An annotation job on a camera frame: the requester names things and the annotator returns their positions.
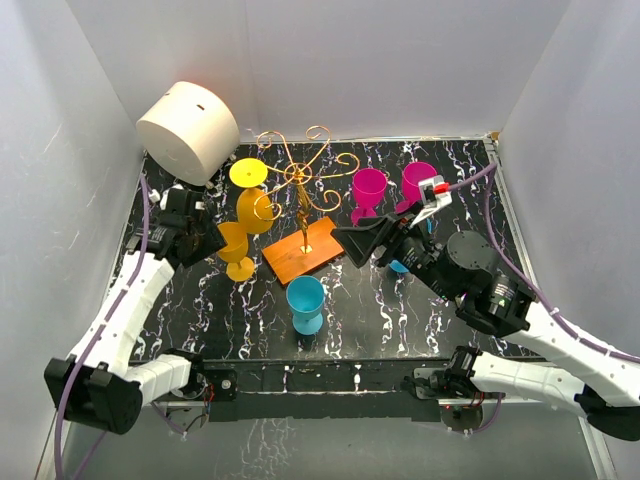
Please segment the yellow wine glass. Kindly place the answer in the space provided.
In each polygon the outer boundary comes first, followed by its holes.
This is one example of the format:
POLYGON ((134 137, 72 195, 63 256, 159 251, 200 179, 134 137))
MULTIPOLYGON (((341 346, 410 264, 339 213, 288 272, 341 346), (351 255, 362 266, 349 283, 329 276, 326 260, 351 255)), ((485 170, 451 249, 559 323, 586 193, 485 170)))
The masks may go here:
POLYGON ((267 166, 252 157, 237 160, 230 169, 231 182, 242 190, 236 202, 237 220, 248 234, 265 233, 274 223, 271 201, 261 188, 267 175, 267 166))
POLYGON ((223 222, 218 225, 226 246, 217 252, 227 264, 226 274, 234 282, 244 282, 254 273, 255 264, 248 257, 249 241, 246 231, 238 222, 223 222))

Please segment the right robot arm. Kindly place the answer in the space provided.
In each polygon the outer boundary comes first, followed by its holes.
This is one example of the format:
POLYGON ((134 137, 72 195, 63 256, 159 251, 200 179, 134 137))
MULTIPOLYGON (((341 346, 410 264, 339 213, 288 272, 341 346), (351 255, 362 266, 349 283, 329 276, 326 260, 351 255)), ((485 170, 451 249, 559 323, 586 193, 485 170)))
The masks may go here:
POLYGON ((639 438, 639 366, 585 333, 568 333, 544 308, 533 289, 501 270, 499 254, 479 233, 463 230, 437 242, 405 213, 364 218, 357 227, 332 230, 352 263, 399 261, 432 292, 455 303, 455 315, 470 328, 519 344, 546 365, 504 359, 459 346, 447 366, 405 378, 417 397, 507 394, 566 409, 600 432, 639 438))

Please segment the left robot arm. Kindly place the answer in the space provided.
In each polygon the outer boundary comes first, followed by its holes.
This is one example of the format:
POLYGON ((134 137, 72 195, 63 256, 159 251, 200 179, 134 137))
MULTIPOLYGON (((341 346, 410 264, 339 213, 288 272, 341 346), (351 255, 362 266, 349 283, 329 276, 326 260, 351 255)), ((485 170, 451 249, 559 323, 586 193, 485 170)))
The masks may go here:
POLYGON ((141 409, 169 393, 200 396, 207 376, 200 355, 172 348, 137 367, 129 364, 145 321, 179 268, 217 253, 226 242, 203 193, 173 187, 159 212, 145 217, 125 247, 121 269, 98 315, 44 379, 59 415, 114 434, 127 433, 141 409))

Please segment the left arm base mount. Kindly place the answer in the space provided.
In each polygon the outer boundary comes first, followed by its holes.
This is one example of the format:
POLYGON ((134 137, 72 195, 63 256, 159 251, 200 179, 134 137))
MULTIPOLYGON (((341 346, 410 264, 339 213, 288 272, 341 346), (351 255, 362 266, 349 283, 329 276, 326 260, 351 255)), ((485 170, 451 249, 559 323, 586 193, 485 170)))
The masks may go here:
POLYGON ((183 374, 172 370, 170 388, 160 397, 176 397, 185 401, 202 400, 205 404, 233 401, 237 397, 237 374, 229 368, 210 367, 199 353, 171 348, 163 352, 158 360, 188 361, 186 380, 178 385, 183 374))

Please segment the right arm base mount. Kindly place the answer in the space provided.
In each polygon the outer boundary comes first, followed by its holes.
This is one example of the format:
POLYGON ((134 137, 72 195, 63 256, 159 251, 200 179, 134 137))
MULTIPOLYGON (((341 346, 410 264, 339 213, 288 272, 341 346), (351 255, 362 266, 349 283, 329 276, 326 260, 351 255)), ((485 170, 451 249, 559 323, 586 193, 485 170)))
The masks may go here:
POLYGON ((432 368, 416 368, 403 378, 401 388, 420 400, 460 399, 466 400, 468 407, 505 398, 504 393, 479 390, 464 376, 432 368))

